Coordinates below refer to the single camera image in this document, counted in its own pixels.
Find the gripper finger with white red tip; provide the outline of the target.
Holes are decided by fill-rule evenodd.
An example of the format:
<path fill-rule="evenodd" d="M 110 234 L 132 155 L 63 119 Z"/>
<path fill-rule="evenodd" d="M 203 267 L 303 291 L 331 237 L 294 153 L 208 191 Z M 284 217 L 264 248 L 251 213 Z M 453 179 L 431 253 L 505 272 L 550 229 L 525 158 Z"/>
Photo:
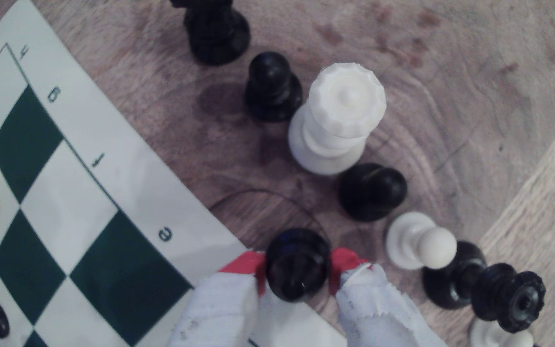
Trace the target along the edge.
<path fill-rule="evenodd" d="M 265 293 L 265 254 L 245 251 L 201 280 L 168 346 L 246 346 Z"/>
<path fill-rule="evenodd" d="M 384 269 L 351 249 L 330 253 L 329 291 L 348 346 L 446 346 Z"/>

